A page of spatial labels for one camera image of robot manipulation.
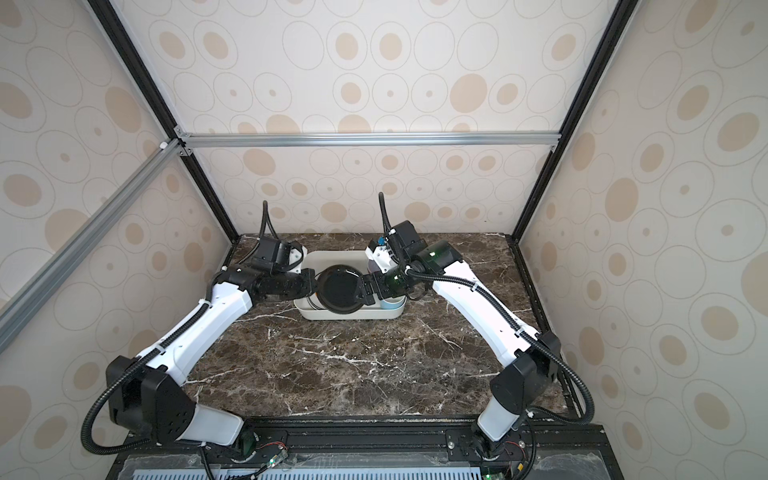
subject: wallpaper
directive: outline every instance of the wallpaper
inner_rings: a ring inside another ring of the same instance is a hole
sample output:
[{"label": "wallpaper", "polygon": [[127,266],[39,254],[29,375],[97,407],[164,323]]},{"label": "wallpaper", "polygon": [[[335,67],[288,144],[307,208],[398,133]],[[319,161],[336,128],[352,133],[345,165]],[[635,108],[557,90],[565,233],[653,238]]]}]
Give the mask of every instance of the wallpaper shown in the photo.
[{"label": "wallpaper", "polygon": [[629,480],[764,478],[768,2],[637,13],[522,246]]},{"label": "wallpaper", "polygon": [[115,0],[185,131],[559,130],[614,0]]},{"label": "wallpaper", "polygon": [[2,308],[165,136],[81,4],[0,5]]},{"label": "wallpaper", "polygon": [[259,230],[262,200],[286,233],[380,233],[378,194],[393,224],[420,232],[511,232],[548,145],[198,148],[237,231]]},{"label": "wallpaper", "polygon": [[[101,480],[114,456],[84,451],[80,427],[104,369],[163,336],[196,305],[229,242],[172,161],[0,354],[0,478]],[[105,410],[102,445],[126,430]]]}]

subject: brown marble tabletop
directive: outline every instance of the brown marble tabletop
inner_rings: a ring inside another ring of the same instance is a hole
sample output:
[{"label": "brown marble tabletop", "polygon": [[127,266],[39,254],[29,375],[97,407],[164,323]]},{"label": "brown marble tabletop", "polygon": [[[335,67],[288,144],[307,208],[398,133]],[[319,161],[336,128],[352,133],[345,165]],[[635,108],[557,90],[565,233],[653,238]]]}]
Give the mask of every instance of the brown marble tabletop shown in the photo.
[{"label": "brown marble tabletop", "polygon": [[[284,235],[309,251],[364,250],[375,234]],[[535,326],[506,239],[495,233],[424,235],[446,239],[475,275]],[[245,236],[234,260],[255,242]],[[393,320],[311,321],[293,302],[261,303],[205,353],[185,390],[204,405],[262,415],[474,415],[500,370],[488,344],[434,291],[407,301]],[[566,412],[553,384],[539,405]]]}]

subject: marble surface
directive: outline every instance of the marble surface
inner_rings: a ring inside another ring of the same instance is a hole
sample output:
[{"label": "marble surface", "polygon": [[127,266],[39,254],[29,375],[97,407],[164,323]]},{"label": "marble surface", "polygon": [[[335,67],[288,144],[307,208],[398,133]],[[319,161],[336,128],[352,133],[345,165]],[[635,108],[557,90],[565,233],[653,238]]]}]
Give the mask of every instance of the marble surface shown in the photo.
[{"label": "marble surface", "polygon": [[[234,260],[253,246],[245,236]],[[363,250],[370,234],[285,235],[314,250]],[[478,278],[525,322],[531,306],[506,239],[491,233],[446,239]],[[310,321],[293,302],[261,303],[238,319],[190,374],[187,393],[240,415],[449,415],[480,413],[500,370],[469,322],[433,291],[393,320]],[[553,384],[539,405],[566,412]]]}]

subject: patterned wall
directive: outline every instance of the patterned wall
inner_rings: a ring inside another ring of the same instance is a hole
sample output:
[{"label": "patterned wall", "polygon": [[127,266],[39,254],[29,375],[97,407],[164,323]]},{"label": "patterned wall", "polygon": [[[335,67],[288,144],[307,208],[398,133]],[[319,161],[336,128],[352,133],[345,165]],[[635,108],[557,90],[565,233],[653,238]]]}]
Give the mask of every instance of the patterned wall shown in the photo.
[{"label": "patterned wall", "polygon": [[0,5],[0,308],[164,138],[90,15]]},{"label": "patterned wall", "polygon": [[281,232],[511,232],[548,145],[201,148],[197,157],[240,232],[257,232],[261,202]]},{"label": "patterned wall", "polygon": [[[229,242],[173,161],[0,354],[0,478],[100,480],[114,456],[80,444],[104,369],[164,335],[197,304]],[[94,437],[126,431],[102,410]]]},{"label": "patterned wall", "polygon": [[114,0],[186,131],[558,130],[615,0]]},{"label": "patterned wall", "polygon": [[648,2],[526,232],[630,480],[764,478],[768,2]]}]

